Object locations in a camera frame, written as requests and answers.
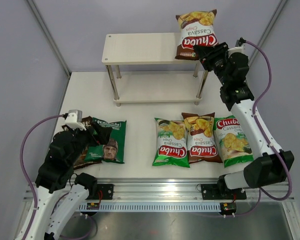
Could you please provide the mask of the green Kettle hand cooked bag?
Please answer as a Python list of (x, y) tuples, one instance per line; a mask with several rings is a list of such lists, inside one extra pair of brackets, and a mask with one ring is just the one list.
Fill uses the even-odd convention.
[(102, 161), (107, 163), (124, 164), (125, 139), (127, 121), (107, 122), (93, 117), (93, 123), (101, 127), (112, 128), (107, 144), (89, 147), (84, 158), (84, 163), (97, 164)]

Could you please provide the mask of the brown Chuba cassava bag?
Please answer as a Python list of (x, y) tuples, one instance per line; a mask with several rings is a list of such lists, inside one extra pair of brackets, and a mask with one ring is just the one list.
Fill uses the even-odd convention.
[(217, 10), (213, 9), (175, 16), (180, 28), (175, 59), (196, 61), (199, 57), (194, 46), (213, 47), (219, 44), (213, 26), (216, 15)]
[(181, 115), (187, 131), (188, 162), (221, 163), (213, 133), (215, 113), (199, 115), (183, 112)]

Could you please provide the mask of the brown Kettle sea salt bag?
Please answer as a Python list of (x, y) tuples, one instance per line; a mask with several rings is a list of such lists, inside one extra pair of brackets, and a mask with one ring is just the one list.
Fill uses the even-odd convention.
[[(91, 126), (91, 124), (93, 123), (93, 118), (91, 116), (84, 117), (84, 118), (82, 118), (82, 123), (87, 128), (87, 127)], [(73, 130), (73, 129), (70, 129), (69, 127), (67, 127), (65, 124), (62, 126), (62, 129), (64, 131)], [(91, 166), (91, 165), (101, 164), (101, 163), (95, 163), (95, 164), (84, 163), (86, 153), (87, 153), (87, 149), (81, 155), (79, 155), (79, 157), (76, 159), (76, 161), (73, 164), (74, 170), (83, 169), (83, 168)]]

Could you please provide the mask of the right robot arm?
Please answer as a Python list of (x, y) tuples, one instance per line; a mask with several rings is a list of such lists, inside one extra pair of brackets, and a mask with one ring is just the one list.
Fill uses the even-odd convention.
[(229, 198), (235, 190), (259, 189), (273, 200), (284, 201), (292, 193), (290, 169), (295, 158), (290, 150), (283, 150), (277, 143), (257, 109), (259, 99), (246, 83), (249, 72), (249, 58), (244, 54), (246, 43), (239, 40), (233, 48), (225, 42), (193, 47), (203, 68), (214, 72), (219, 79), (221, 100), (238, 120), (253, 154), (253, 161), (243, 170), (220, 176), (216, 190), (220, 197)]

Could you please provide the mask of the white two-tier wooden shelf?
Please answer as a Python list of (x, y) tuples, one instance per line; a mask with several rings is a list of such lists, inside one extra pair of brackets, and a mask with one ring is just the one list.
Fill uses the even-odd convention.
[[(110, 33), (106, 36), (105, 65), (117, 106), (132, 103), (182, 103), (198, 105), (208, 77), (198, 61), (175, 59), (178, 32)], [(129, 71), (123, 66), (175, 66), (175, 70)]]

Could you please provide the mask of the green Chuba cassava bag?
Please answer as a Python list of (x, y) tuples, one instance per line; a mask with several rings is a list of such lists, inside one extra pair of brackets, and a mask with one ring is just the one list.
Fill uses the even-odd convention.
[(155, 118), (156, 153), (152, 166), (189, 168), (187, 131), (184, 121)]

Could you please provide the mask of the green white Chuba bag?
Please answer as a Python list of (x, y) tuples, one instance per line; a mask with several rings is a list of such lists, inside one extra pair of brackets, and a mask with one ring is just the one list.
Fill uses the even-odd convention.
[(233, 115), (216, 117), (213, 133), (224, 167), (246, 164), (254, 160), (248, 139)]

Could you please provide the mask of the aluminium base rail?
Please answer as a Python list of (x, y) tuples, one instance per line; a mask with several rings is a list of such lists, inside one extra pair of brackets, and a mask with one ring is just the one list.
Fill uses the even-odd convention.
[[(202, 184), (215, 184), (216, 178), (98, 178), (98, 185), (113, 184), (114, 202), (169, 202), (203, 200)], [(288, 192), (288, 182), (264, 186), (263, 189), (274, 197), (283, 197)], [(256, 201), (258, 189), (246, 189), (247, 202)], [(31, 201), (32, 193), (27, 186), (22, 194), (23, 201)]]

